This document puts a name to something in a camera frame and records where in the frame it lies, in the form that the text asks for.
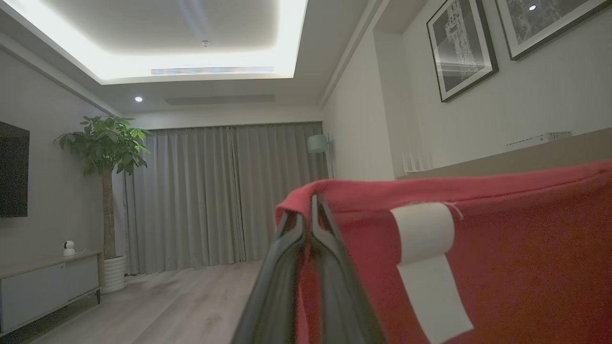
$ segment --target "potted plant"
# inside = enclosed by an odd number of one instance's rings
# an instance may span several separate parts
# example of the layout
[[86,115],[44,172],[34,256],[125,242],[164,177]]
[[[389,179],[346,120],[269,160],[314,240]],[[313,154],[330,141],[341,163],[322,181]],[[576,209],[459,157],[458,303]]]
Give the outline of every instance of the potted plant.
[[58,137],[63,149],[66,145],[72,152],[85,159],[84,174],[98,173],[102,176],[102,203],[104,213],[104,286],[102,293],[125,288],[125,256],[115,253],[113,185],[111,174],[115,168],[131,175],[135,167],[147,166],[139,155],[141,151],[151,153],[143,146],[149,131],[130,126],[130,118],[114,115],[89,118],[84,116],[82,132],[65,133]]

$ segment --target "television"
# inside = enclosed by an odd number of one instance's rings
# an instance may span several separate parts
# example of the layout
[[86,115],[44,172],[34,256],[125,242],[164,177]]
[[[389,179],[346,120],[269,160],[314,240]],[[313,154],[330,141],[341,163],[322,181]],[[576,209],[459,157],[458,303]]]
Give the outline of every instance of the television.
[[0,122],[0,217],[28,216],[30,132]]

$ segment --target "cabinet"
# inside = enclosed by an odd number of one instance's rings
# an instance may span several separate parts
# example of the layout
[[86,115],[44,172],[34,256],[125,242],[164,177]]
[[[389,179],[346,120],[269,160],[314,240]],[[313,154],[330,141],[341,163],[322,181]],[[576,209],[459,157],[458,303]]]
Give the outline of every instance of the cabinet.
[[92,252],[0,268],[0,336],[99,293],[99,259]]

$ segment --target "white ribbed pot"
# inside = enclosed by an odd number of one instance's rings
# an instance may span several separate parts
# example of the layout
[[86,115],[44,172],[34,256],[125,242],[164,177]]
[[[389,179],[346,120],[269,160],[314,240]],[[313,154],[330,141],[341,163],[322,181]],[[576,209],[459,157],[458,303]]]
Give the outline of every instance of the white ribbed pot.
[[112,293],[125,288],[126,256],[104,260],[104,286],[102,294]]

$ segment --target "red cloth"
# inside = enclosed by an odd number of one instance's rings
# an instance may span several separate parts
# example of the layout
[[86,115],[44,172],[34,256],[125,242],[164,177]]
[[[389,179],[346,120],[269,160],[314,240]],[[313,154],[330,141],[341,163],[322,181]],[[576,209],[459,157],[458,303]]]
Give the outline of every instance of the red cloth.
[[[482,178],[325,180],[278,205],[310,217],[325,197],[389,343],[428,343],[397,271],[390,209],[451,202],[446,254],[474,330],[446,343],[612,342],[612,162]],[[318,277],[300,271],[300,343],[319,343]]]

